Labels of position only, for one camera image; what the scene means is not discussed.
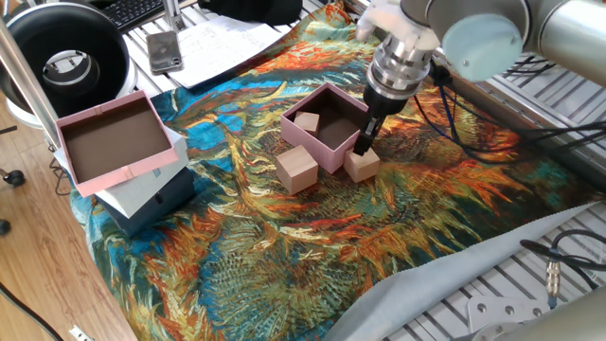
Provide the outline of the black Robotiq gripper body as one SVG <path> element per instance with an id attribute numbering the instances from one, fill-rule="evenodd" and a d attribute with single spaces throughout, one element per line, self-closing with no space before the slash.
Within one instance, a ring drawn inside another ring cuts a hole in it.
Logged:
<path id="1" fill-rule="evenodd" d="M 408 99 L 389 99 L 379 94 L 371 86 L 365 88 L 363 99 L 368 108 L 367 112 L 372 117 L 380 119 L 399 113 L 408 101 Z"/>

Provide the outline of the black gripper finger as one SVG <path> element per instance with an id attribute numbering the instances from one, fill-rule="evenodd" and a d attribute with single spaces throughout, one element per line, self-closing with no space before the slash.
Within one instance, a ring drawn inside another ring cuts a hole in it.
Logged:
<path id="1" fill-rule="evenodd" d="M 353 148 L 354 153 L 363 156 L 372 147 L 376 136 L 383 126 L 384 120 L 385 116 L 371 117 L 363 125 Z"/>

